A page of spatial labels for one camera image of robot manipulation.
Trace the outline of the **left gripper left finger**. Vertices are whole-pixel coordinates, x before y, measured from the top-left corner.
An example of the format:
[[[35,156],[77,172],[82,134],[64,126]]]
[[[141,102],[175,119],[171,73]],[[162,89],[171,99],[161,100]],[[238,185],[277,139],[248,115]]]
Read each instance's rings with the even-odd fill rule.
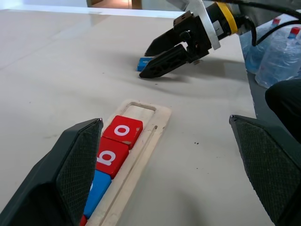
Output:
[[[79,226],[102,128],[95,118],[66,129],[0,213],[0,226]]]

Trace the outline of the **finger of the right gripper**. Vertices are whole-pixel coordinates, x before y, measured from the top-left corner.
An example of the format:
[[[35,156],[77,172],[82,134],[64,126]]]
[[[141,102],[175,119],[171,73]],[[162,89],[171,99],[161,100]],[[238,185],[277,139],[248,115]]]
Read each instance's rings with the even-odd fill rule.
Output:
[[[146,57],[155,57],[162,53],[180,54],[185,52],[184,47],[180,44],[186,39],[186,29],[176,30],[174,28],[168,30],[164,34],[155,38],[147,48],[144,55]]]
[[[143,79],[161,77],[174,69],[186,64],[190,59],[188,52],[182,44],[154,57],[139,73]]]

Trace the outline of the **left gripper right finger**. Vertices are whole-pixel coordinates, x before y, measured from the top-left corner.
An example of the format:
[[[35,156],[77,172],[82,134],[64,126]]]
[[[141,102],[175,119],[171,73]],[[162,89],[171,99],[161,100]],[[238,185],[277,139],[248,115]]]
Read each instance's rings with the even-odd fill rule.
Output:
[[[275,226],[301,226],[301,144],[284,129],[231,115],[245,172]]]

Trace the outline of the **blue letter tile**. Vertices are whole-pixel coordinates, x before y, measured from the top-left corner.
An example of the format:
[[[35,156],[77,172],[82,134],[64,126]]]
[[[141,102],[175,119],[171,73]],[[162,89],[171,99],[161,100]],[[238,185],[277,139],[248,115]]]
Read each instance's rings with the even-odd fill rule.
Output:
[[[83,215],[89,219],[96,209],[98,203],[111,184],[111,177],[108,174],[95,170],[93,182],[90,187],[87,202]]]
[[[146,65],[153,59],[154,57],[141,57],[139,59],[139,62],[137,64],[137,68],[136,70],[138,72],[142,72],[144,70],[144,68],[146,67]]]

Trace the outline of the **red letter tile b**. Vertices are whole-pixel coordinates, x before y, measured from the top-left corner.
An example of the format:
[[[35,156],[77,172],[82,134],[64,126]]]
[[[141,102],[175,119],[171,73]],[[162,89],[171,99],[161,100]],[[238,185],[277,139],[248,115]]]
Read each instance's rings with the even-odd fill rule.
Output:
[[[114,179],[128,155],[129,149],[126,144],[101,137],[96,169]]]

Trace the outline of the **red letter tile o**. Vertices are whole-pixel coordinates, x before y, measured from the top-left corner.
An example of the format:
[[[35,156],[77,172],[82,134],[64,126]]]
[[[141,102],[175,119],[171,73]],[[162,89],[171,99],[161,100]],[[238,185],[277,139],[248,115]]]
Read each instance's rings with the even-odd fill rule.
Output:
[[[142,131],[142,121],[117,115],[103,132],[103,137],[126,144],[131,150]]]

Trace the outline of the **wooden letter tray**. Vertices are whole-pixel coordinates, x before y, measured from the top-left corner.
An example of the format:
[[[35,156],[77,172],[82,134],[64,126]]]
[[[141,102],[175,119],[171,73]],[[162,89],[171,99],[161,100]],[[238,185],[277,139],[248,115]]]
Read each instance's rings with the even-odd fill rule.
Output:
[[[85,226],[117,226],[135,187],[171,116],[171,109],[139,100],[125,100],[104,123],[116,115],[143,122],[143,131]]]

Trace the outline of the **dark rounded shape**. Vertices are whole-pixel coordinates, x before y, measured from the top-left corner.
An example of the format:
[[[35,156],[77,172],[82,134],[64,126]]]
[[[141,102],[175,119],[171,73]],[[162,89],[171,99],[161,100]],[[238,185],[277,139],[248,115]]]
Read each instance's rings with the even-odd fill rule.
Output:
[[[301,79],[278,82],[265,92],[268,107],[301,143]]]

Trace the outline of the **clear plastic water bottle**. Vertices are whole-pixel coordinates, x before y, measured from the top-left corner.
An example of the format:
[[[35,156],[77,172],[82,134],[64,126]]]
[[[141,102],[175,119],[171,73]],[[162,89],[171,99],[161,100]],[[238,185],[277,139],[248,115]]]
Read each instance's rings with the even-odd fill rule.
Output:
[[[272,85],[294,78],[301,68],[301,27],[279,30],[268,46],[255,76],[258,85]]]
[[[281,18],[276,17],[271,22],[265,23],[256,28],[257,37],[260,38],[265,33],[273,29],[280,24]],[[270,41],[273,35],[271,34],[259,45],[252,46],[252,34],[251,31],[240,36],[241,48],[245,59],[245,65],[248,72],[256,74],[261,61],[264,57],[265,51],[270,45]]]

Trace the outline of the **beige table cover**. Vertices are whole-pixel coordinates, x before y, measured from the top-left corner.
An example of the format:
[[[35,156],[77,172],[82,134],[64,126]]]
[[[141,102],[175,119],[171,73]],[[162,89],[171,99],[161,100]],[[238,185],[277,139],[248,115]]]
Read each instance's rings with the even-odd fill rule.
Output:
[[[141,79],[139,58],[172,19],[0,11],[0,211],[76,123],[127,99],[168,107],[168,125],[119,226],[268,226],[229,118],[253,117],[239,37],[197,65]]]

